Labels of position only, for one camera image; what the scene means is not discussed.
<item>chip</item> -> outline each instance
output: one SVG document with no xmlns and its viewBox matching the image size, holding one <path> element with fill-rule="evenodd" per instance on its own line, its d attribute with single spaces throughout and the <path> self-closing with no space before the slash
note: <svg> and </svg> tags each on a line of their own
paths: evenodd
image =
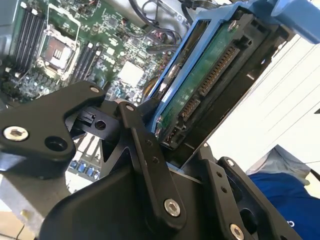
<svg viewBox="0 0 320 240">
<path fill-rule="evenodd" d="M 137 39 L 137 38 L 132 39 L 132 44 L 133 45 L 138 46 L 139 43 L 140 43 L 139 39 Z"/>
<path fill-rule="evenodd" d="M 112 17 L 109 18 L 109 21 L 108 21 L 109 25 L 111 25 L 112 27 L 115 27 L 118 23 L 118 21 Z"/>
<path fill-rule="evenodd" d="M 123 68 L 119 72 L 118 77 L 124 83 L 130 84 L 132 87 L 135 87 L 143 77 L 144 73 L 145 72 L 141 68 L 137 67 L 129 61 L 126 61 Z"/>
</svg>

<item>ram slot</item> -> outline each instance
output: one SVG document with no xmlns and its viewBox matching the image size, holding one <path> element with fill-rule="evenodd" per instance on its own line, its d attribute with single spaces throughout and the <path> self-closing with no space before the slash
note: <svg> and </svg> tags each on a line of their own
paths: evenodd
<svg viewBox="0 0 320 240">
<path fill-rule="evenodd" d="M 91 50 L 87 59 L 86 59 L 85 65 L 83 66 L 83 68 L 78 76 L 78 79 L 77 79 L 78 81 L 83 81 L 86 79 L 87 74 L 90 71 L 91 66 L 93 65 L 93 63 L 95 61 L 95 58 L 96 58 L 96 52 Z"/>
<path fill-rule="evenodd" d="M 23 35 L 24 29 L 27 24 L 27 17 L 28 17 L 28 11 L 26 9 L 23 9 L 23 17 L 22 17 L 22 21 L 21 21 L 21 27 L 20 27 L 18 38 L 16 41 L 16 46 L 14 48 L 14 53 L 13 53 L 15 62 L 17 62 L 18 53 L 19 53 L 19 49 L 21 46 L 22 35 Z"/>
<path fill-rule="evenodd" d="M 36 31 L 37 31 L 37 29 L 36 29 L 37 22 L 38 22 L 37 16 L 32 13 L 31 20 L 30 20 L 30 27 L 27 32 L 27 37 L 26 37 L 24 49 L 22 52 L 21 62 L 19 65 L 20 66 L 19 69 L 22 72 L 25 72 L 27 70 L 26 64 L 27 64 L 28 60 L 32 59 L 32 57 L 33 57 L 33 54 L 32 53 L 30 54 L 30 49 L 32 49 L 32 46 L 34 43 L 33 38 L 34 38 Z"/>
<path fill-rule="evenodd" d="M 87 60 L 87 57 L 88 57 L 90 51 L 91 51 L 91 48 L 88 45 L 86 47 L 82 48 L 79 60 L 77 61 L 76 66 L 73 70 L 73 74 L 70 78 L 70 84 L 73 84 L 78 81 L 77 78 L 78 78 L 81 70 L 83 69 L 83 65 L 86 64 L 86 60 Z"/>
<path fill-rule="evenodd" d="M 22 34 L 21 38 L 18 39 L 19 41 L 19 47 L 15 59 L 15 66 L 16 68 L 19 68 L 21 65 L 21 60 L 22 60 L 22 54 L 26 46 L 26 41 L 28 38 L 28 31 L 30 29 L 30 24 L 31 24 L 31 18 L 32 18 L 32 13 L 29 12 L 28 10 L 26 11 L 26 19 L 25 19 L 25 24 L 22 26 Z"/>
<path fill-rule="evenodd" d="M 224 70 L 229 66 L 235 56 L 239 53 L 239 49 L 235 46 L 229 46 L 224 52 L 222 57 L 213 66 L 210 73 L 206 76 L 205 80 L 201 83 L 198 91 L 200 95 L 205 97 L 214 84 L 217 82 Z"/>
<path fill-rule="evenodd" d="M 31 48 L 29 48 L 29 51 L 28 51 L 28 56 L 30 56 L 28 58 L 28 60 L 25 62 L 25 65 L 24 65 L 24 69 L 29 69 L 30 66 L 31 66 L 31 63 L 32 63 L 32 59 L 33 59 L 33 56 L 34 56 L 34 53 L 36 51 L 36 47 L 37 47 L 37 43 L 39 41 L 39 38 L 41 37 L 42 35 L 42 32 L 44 30 L 44 23 L 45 23 L 45 19 L 42 18 L 42 17 L 37 17 L 37 22 L 36 22 L 36 25 L 35 25 L 35 33 L 33 34 L 33 37 L 32 37 L 32 45 L 31 45 Z"/>
</svg>

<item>black cable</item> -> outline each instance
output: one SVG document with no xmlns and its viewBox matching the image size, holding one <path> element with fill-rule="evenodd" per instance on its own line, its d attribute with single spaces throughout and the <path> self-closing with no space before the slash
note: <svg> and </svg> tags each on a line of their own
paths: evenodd
<svg viewBox="0 0 320 240">
<path fill-rule="evenodd" d="M 143 15 L 145 16 L 145 18 L 146 18 L 147 20 L 149 20 L 149 21 L 153 24 L 154 27 L 158 27 L 158 20 L 157 20 L 157 18 L 158 18 L 158 11 L 159 11 L 159 0 L 157 0 L 157 2 L 156 2 L 156 10 L 155 10 L 155 18 L 154 18 L 154 19 L 148 18 L 148 17 L 147 17 L 147 14 L 146 14 L 146 12 L 145 12 L 145 7 L 146 7 L 146 5 L 149 4 L 149 3 L 153 3 L 153 2 L 154 2 L 154 0 L 148 0 L 148 1 L 146 1 L 146 2 L 142 5 L 141 11 L 142 11 Z M 177 38 L 176 38 L 176 36 L 175 36 L 175 34 L 174 34 L 173 32 L 175 32 L 175 31 L 168 32 L 167 34 L 170 35 L 170 37 L 173 39 L 173 42 L 174 42 L 174 44 L 175 44 L 175 43 L 177 42 Z"/>
<path fill-rule="evenodd" d="M 151 21 L 151 22 L 153 22 L 154 24 L 156 23 L 156 21 L 157 21 L 157 16 L 154 18 L 154 19 L 151 19 L 151 18 L 148 18 L 147 17 L 147 14 L 146 14 L 146 12 L 145 12 L 145 7 L 147 6 L 147 4 L 149 4 L 149 3 L 152 3 L 153 2 L 153 0 L 148 0 L 148 1 L 146 1 L 143 5 L 142 5 L 142 7 L 141 7 L 141 11 L 142 11 L 142 13 L 144 14 L 144 16 L 149 20 L 149 21 Z"/>
<path fill-rule="evenodd" d="M 171 30 L 171 29 L 167 29 L 167 28 L 161 28 L 158 27 L 157 25 L 153 24 L 152 22 L 150 22 L 147 17 L 140 11 L 140 9 L 138 8 L 137 3 L 134 0 L 129 0 L 129 3 L 132 7 L 132 9 L 134 10 L 134 12 L 138 15 L 139 18 L 141 18 L 141 20 L 146 23 L 147 25 L 153 27 L 155 30 L 158 30 L 159 32 L 162 33 L 167 33 L 168 35 L 172 35 L 174 36 L 174 40 L 176 40 L 175 34 L 178 36 L 179 40 L 182 41 L 182 38 L 180 36 L 180 34 L 175 31 L 175 30 Z"/>
<path fill-rule="evenodd" d="M 128 34 L 130 37 L 135 38 L 135 39 L 144 38 L 144 37 L 148 36 L 153 31 L 153 29 L 151 29 L 150 31 L 147 31 L 146 33 L 144 33 L 142 35 L 135 35 L 130 30 L 128 30 L 126 27 L 124 27 L 123 29 L 126 32 L 126 34 Z"/>
<path fill-rule="evenodd" d="M 183 13 L 187 23 L 192 25 L 194 23 L 194 20 L 191 18 L 190 14 L 187 10 L 187 5 L 185 3 L 181 4 L 181 10 L 182 10 L 182 13 Z"/>
<path fill-rule="evenodd" d="M 147 47 L 145 51 L 148 54 L 160 54 L 167 51 L 176 51 L 178 47 L 179 47 L 178 45 L 162 44 L 162 45 Z"/>
<path fill-rule="evenodd" d="M 21 232 L 22 232 L 22 230 L 23 230 L 24 228 L 25 228 L 25 225 L 22 226 L 22 228 L 20 229 L 18 235 L 15 237 L 15 240 L 18 240 L 18 239 L 19 239 L 19 236 L 20 236 L 20 234 L 21 234 Z"/>
</svg>

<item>blue fabric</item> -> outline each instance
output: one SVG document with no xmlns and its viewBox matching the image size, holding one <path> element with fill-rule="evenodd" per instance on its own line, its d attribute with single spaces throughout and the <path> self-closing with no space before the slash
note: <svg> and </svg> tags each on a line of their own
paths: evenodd
<svg viewBox="0 0 320 240">
<path fill-rule="evenodd" d="M 320 199 L 286 173 L 255 173 L 249 176 L 288 224 L 304 240 L 320 240 Z"/>
</svg>

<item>motherboard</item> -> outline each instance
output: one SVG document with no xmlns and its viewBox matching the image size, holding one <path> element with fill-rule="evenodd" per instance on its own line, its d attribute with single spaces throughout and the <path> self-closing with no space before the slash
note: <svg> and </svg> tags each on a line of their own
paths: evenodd
<svg viewBox="0 0 320 240">
<path fill-rule="evenodd" d="M 171 58 L 146 52 L 160 37 L 102 0 L 21 1 L 0 90 L 25 103 L 89 81 L 137 106 Z"/>
</svg>

